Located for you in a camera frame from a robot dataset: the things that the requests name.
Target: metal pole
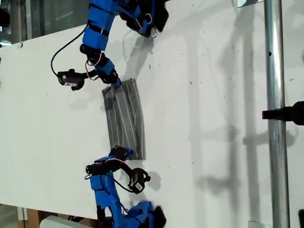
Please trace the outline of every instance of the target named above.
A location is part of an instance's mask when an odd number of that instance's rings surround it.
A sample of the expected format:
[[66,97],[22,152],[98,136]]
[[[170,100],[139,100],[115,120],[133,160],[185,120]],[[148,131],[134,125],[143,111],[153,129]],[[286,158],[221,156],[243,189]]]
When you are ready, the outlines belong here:
[[[281,0],[265,0],[268,110],[285,107]],[[273,228],[290,228],[285,122],[268,120]]]

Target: gray fabric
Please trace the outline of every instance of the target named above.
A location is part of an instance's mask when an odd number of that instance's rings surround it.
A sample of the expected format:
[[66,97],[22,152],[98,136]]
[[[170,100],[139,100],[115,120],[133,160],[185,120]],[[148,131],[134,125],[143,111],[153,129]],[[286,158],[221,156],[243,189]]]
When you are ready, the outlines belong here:
[[135,79],[119,88],[109,86],[103,95],[111,148],[128,147],[134,151],[132,159],[144,159],[143,112]]

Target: blue robot link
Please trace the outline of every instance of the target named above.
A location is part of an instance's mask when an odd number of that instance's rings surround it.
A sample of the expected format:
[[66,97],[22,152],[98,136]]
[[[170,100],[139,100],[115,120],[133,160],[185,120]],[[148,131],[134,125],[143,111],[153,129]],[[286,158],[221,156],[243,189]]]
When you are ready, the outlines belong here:
[[[91,188],[95,192],[97,219],[101,228],[163,228],[166,224],[161,207],[155,209],[149,201],[139,202],[127,211],[121,204],[116,188],[113,172],[122,169],[130,178],[129,192],[141,193],[145,183],[150,181],[148,173],[140,168],[131,169],[124,161],[131,157],[129,148],[116,146],[108,156],[86,167],[86,179],[90,179]],[[106,218],[105,209],[109,208],[112,217]]]
[[81,89],[87,78],[101,78],[104,83],[119,87],[121,81],[114,64],[103,53],[115,16],[119,14],[130,29],[149,37],[152,28],[163,31],[169,17],[165,8],[166,1],[168,0],[92,0],[80,51],[87,55],[85,67],[90,64],[95,70],[87,70],[86,73],[76,73],[73,69],[58,72],[59,82],[71,86],[73,91]]

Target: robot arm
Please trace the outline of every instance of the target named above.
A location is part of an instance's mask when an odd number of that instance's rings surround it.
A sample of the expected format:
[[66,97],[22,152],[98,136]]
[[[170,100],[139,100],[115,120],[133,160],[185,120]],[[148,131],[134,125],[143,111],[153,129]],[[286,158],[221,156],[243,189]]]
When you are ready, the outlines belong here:
[[[169,14],[165,8],[167,0],[92,0],[89,8],[89,20],[84,30],[83,44],[80,51],[87,56],[86,73],[75,73],[74,70],[59,72],[59,82],[71,86],[72,90],[83,87],[85,79],[101,80],[115,87],[121,81],[113,62],[108,59],[106,49],[113,20],[117,14],[126,21],[126,25],[142,36],[149,37],[152,28],[160,32],[167,22]],[[88,72],[87,65],[95,67]]]
[[[86,179],[90,179],[91,188],[95,192],[95,200],[97,205],[97,218],[99,225],[106,227],[108,221],[105,218],[105,208],[109,208],[112,213],[113,218],[113,228],[125,227],[126,221],[130,223],[130,218],[126,219],[122,213],[122,205],[120,203],[114,182],[113,172],[122,169],[124,170],[129,178],[129,189],[130,192],[138,194],[143,191],[145,183],[150,181],[150,176],[146,171],[140,168],[131,169],[124,161],[130,158],[133,151],[128,148],[122,148],[116,146],[106,157],[103,157],[94,162],[92,165],[86,167],[86,173],[88,176]],[[137,226],[140,225],[138,221],[132,221],[131,223],[136,223]]]

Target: white board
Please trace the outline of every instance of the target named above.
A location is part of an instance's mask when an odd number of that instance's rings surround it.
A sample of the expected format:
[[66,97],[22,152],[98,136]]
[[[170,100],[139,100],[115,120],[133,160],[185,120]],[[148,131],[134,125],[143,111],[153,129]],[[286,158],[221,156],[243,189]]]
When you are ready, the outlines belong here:
[[[145,123],[144,193],[118,188],[122,203],[161,205],[167,227],[272,224],[266,109],[264,9],[231,1],[175,0],[153,42],[116,19],[106,55],[122,80],[135,77]],[[286,104],[304,99],[304,2],[283,1]],[[72,92],[51,57],[83,28],[0,49],[0,203],[96,218],[85,167],[109,153],[100,81]],[[84,72],[81,39],[56,71]],[[291,227],[304,207],[302,127],[287,124]],[[115,177],[124,185],[125,176]]]

